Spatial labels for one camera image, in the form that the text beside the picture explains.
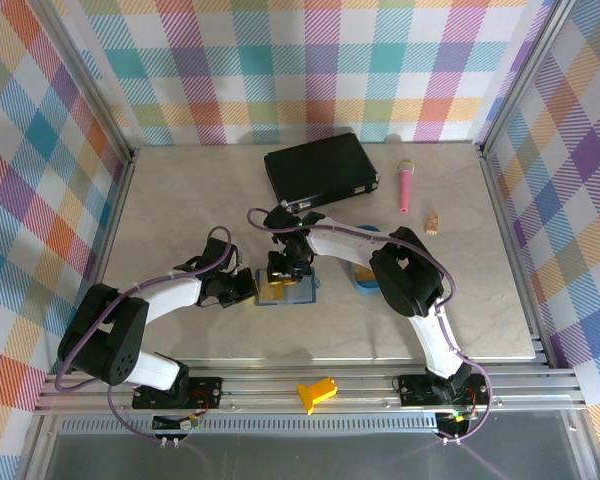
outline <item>small wooden block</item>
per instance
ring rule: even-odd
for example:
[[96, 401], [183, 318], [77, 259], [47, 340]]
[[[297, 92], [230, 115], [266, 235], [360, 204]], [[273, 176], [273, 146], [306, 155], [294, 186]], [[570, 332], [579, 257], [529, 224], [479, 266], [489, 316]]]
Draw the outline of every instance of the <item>small wooden block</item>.
[[438, 214], [430, 213], [427, 217], [427, 227], [425, 228], [427, 235], [436, 235], [438, 233]]

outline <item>black case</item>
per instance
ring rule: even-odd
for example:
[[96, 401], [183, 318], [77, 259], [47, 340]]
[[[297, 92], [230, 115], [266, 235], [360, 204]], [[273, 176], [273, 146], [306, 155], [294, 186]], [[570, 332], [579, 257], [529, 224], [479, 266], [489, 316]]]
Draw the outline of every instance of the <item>black case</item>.
[[271, 152], [264, 165], [278, 202], [291, 213], [371, 193], [380, 181], [354, 133]]

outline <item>table surface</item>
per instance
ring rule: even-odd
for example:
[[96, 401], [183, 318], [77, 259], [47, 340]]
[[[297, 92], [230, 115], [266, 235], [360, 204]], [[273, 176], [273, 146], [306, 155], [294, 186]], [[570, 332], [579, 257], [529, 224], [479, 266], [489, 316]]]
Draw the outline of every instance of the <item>table surface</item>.
[[[252, 270], [266, 267], [270, 236], [248, 225], [250, 207], [276, 199], [263, 157], [280, 146], [147, 147], [140, 153], [105, 274], [126, 287], [164, 274], [202, 253], [207, 232], [227, 226]], [[316, 210], [381, 231], [413, 229], [452, 273], [458, 295], [447, 307], [463, 351], [480, 360], [533, 357], [529, 330], [470, 144], [365, 145], [380, 174], [378, 189]], [[411, 210], [398, 210], [396, 165], [415, 164]], [[424, 233], [439, 215], [439, 233]], [[357, 292], [346, 264], [317, 257], [317, 302], [222, 309], [183, 308], [151, 323], [143, 347], [176, 358], [424, 358], [409, 321], [381, 295]]]

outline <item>white tabletop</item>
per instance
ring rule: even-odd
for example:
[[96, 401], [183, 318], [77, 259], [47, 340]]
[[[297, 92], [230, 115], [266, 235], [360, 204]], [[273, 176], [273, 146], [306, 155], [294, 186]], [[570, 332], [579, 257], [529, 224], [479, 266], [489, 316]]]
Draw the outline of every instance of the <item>white tabletop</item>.
[[[266, 267], [270, 236], [250, 227], [250, 207], [276, 204], [263, 157], [280, 146], [154, 147], [141, 151], [105, 283], [125, 287], [164, 274], [202, 253], [207, 232], [227, 226], [252, 270]], [[464, 352], [476, 359], [533, 357], [474, 147], [469, 144], [366, 145], [380, 185], [316, 209], [334, 220], [381, 231], [413, 229], [452, 273], [458, 296], [447, 307]], [[400, 160], [415, 164], [411, 211], [398, 210]], [[439, 215], [439, 233], [424, 233]], [[357, 292], [344, 262], [318, 257], [317, 302], [227, 309], [185, 308], [151, 323], [144, 348], [176, 358], [424, 358], [410, 323], [381, 295]]]

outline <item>pink microphone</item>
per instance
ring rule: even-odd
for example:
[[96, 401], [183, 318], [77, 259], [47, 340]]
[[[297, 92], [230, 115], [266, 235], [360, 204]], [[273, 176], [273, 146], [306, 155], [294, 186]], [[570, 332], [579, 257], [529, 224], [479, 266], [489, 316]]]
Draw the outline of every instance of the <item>pink microphone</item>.
[[409, 160], [403, 160], [398, 164], [400, 172], [400, 212], [409, 211], [409, 200], [411, 199], [411, 177], [415, 167]]

